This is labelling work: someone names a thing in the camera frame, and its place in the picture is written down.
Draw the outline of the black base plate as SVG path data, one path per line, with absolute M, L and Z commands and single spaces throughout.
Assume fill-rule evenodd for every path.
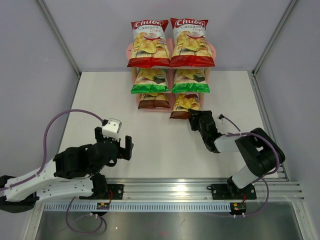
M 244 188 L 237 188 L 227 183 L 213 183 L 206 187 L 211 192 L 213 200 L 256 200 L 255 187 L 250 184 Z
M 123 184 L 107 184 L 107 192 L 100 195 L 92 196 L 80 196 L 81 200 L 122 200 L 124 194 L 124 185 Z

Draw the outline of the pink three-tier shelf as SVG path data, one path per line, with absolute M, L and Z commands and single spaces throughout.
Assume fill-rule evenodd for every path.
M 166 42 L 167 42 L 167 47 L 168 47 L 168 50 L 170 52 L 170 55 L 172 55 L 172 52 L 174 50 L 174 41 L 172 38 L 167 38 L 166 39 Z M 216 56 L 217 56 L 217 51 L 215 49 L 215 47 L 209 43 L 209 48 L 210 48 L 210 51 L 212 52 L 212 57 L 213 57 L 213 60 L 216 61 Z M 130 43 L 125 51 L 125 54 L 126 54 L 126 57 L 127 59 L 129 60 L 130 59 L 130 56 L 131 56 L 131 52 L 133 50 L 133 42 Z M 205 75 L 205 78 L 206 78 L 206 81 L 207 81 L 207 84 L 209 84 L 210 82 L 210 73 L 211 73 L 211 70 L 212 70 L 212 67 L 206 67 L 204 68 L 204 75 Z M 131 80 L 132 80 L 132 84 L 134 84 L 135 80 L 136 80 L 136 77 L 138 75 L 138 70 L 136 67 L 131 67 L 130 68 L 130 71 L 131 71 Z M 142 110 L 144 111 L 148 111 L 148 112 L 171 112 L 172 109 L 173 109 L 173 106 L 175 104 L 175 101 L 176 101 L 176 96 L 174 93 L 171 93 L 171 90 L 172 90 L 172 87 L 173 87 L 173 83 L 174 83 L 174 68 L 168 68 L 167 69 L 167 82 L 168 82 L 168 88 L 169 88 L 169 91 L 165 92 L 165 94 L 167 94 L 167 99 L 168 99 L 168 102 L 170 104 L 170 107 L 171 108 L 141 108 Z M 196 93 L 196 92 L 186 92 L 186 94 L 198 94 L 198 99 L 199 99 L 199 104 L 200 104 L 200 108 L 202 109 L 203 108 L 203 105 L 204 105 L 204 102 L 205 102 L 205 93 L 203 92 L 200 92 L 200 93 Z M 135 95 L 135 101 L 136 101 L 136 104 L 139 105 L 140 103 L 140 100 L 141 100 L 141 94 L 136 94 Z

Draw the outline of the red Chuba chips bag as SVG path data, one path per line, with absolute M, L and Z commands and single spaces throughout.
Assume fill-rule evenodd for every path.
M 206 37 L 207 19 L 171 18 L 174 48 L 171 68 L 214 67 L 215 61 Z
M 128 67 L 168 68 L 170 52 L 165 30 L 168 20 L 144 19 L 131 22 L 133 44 Z

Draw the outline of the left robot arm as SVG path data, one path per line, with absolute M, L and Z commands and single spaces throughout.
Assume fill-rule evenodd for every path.
M 8 213 L 29 211 L 35 205 L 56 199 L 78 197 L 81 200 L 112 198 L 104 167 L 114 167 L 119 159 L 129 161 L 134 144 L 131 136 L 121 141 L 106 136 L 101 127 L 94 130 L 96 143 L 68 147 L 48 161 L 41 172 L 34 170 L 24 176 L 3 175 L 4 188 L 0 209 Z

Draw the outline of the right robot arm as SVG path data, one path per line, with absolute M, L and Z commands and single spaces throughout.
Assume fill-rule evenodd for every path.
M 207 186 L 214 200 L 255 200 L 253 184 L 278 171 L 286 160 L 284 152 L 260 127 L 250 132 L 222 134 L 210 110 L 189 110 L 192 131 L 198 131 L 206 148 L 215 154 L 240 153 L 245 165 L 226 183 Z

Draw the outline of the green Chuba chips bag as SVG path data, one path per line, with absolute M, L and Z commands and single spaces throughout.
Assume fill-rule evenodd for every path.
M 172 93 L 209 93 L 204 69 L 175 69 Z
M 139 68 L 131 94 L 153 94 L 169 91 L 167 70 L 164 68 Z

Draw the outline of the brown Chuba chips bag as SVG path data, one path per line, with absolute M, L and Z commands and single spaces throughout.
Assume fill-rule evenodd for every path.
M 179 93 L 175 99 L 170 118 L 187 120 L 191 116 L 189 110 L 201 110 L 198 95 Z
M 166 93 L 142 93 L 136 97 L 138 109 L 143 110 L 169 110 L 171 104 Z

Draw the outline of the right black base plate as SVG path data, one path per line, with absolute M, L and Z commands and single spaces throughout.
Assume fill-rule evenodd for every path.
M 206 187 L 211 192 L 213 200 L 256 200 L 255 187 L 250 184 L 244 188 L 237 188 L 227 183 L 213 183 Z

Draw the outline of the aluminium mounting rail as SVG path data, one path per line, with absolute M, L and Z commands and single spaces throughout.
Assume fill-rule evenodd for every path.
M 210 202 L 211 184 L 224 178 L 108 178 L 109 184 L 123 184 L 124 202 Z M 266 179 L 271 202 L 304 202 L 305 195 L 296 181 Z

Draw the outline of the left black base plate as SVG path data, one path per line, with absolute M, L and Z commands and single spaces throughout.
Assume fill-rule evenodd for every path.
M 107 184 L 107 192 L 100 195 L 92 196 L 80 196 L 81 200 L 122 200 L 124 194 L 124 185 L 123 184 Z

